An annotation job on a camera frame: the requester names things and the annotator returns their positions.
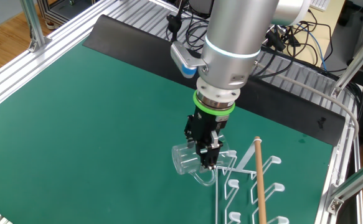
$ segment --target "wooden stick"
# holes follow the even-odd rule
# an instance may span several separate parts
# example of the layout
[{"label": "wooden stick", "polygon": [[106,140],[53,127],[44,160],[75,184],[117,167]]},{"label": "wooden stick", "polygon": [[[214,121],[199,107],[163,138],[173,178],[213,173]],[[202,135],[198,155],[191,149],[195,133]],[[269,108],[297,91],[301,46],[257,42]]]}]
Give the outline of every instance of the wooden stick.
[{"label": "wooden stick", "polygon": [[267,224],[266,219],[266,198],[264,194],[264,177],[263,177],[263,161],[262,161],[262,145],[260,137],[255,141],[256,154],[256,172],[257,172],[257,198],[258,198],[258,219],[259,224]]}]

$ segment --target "green ring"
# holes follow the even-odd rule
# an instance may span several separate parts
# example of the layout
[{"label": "green ring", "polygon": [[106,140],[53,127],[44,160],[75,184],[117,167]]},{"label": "green ring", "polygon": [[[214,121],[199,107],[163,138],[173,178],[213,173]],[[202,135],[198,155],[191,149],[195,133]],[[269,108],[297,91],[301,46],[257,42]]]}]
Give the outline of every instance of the green ring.
[{"label": "green ring", "polygon": [[204,105],[202,105],[202,103],[200,103],[198,101],[198,97],[197,97],[196,93],[197,93],[197,91],[194,92],[194,96],[193,96],[194,103],[203,112],[206,112],[208,114],[215,115],[215,116],[225,116],[225,115],[228,115],[231,112],[233,112],[233,110],[235,109],[235,103],[231,106],[230,109],[225,110],[225,111],[217,111],[217,110],[209,109],[209,108],[205,107]]}]

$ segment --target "black panel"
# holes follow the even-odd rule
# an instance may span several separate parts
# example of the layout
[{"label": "black panel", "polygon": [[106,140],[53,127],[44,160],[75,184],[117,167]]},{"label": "black panel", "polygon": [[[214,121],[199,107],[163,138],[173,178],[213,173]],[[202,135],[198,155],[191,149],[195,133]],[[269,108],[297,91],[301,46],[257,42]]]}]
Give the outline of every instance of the black panel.
[{"label": "black panel", "polygon": [[[196,88],[197,76],[184,78],[170,57],[170,42],[108,16],[100,16],[83,45]],[[261,80],[248,81],[241,89],[237,106],[333,146],[338,143],[344,127],[343,116]]]}]

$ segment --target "clear plastic cup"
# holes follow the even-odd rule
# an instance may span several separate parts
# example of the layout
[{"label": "clear plastic cup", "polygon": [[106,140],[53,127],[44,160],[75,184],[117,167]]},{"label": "clear plastic cup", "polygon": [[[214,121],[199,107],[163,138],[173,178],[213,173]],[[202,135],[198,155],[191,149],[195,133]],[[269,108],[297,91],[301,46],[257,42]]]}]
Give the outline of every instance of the clear plastic cup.
[{"label": "clear plastic cup", "polygon": [[[220,149],[219,158],[217,158],[217,166],[228,167],[231,162],[231,157],[228,156],[229,145],[223,134],[219,134],[219,140],[223,142],[223,147]],[[195,144],[184,143],[178,146],[173,146],[172,158],[174,167],[180,175],[191,174],[202,185],[209,186],[215,182],[215,172],[212,170],[212,179],[203,181],[198,172],[205,172],[207,169],[201,169],[200,157],[196,154]]]}]

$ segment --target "green table surface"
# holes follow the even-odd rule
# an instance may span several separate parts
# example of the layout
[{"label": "green table surface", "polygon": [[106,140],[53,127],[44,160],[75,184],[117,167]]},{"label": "green table surface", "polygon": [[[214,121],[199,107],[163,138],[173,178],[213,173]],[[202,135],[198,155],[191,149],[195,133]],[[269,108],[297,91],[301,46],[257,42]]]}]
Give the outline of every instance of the green table surface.
[{"label": "green table surface", "polygon": [[[171,158],[193,92],[78,44],[0,104],[0,214],[15,224],[214,223],[215,188],[178,175]],[[223,133],[240,158],[260,136],[263,160],[282,159],[265,174],[266,187],[285,186],[267,201],[269,220],[314,222],[331,145],[240,108]],[[235,212],[247,213],[249,190]]]}]

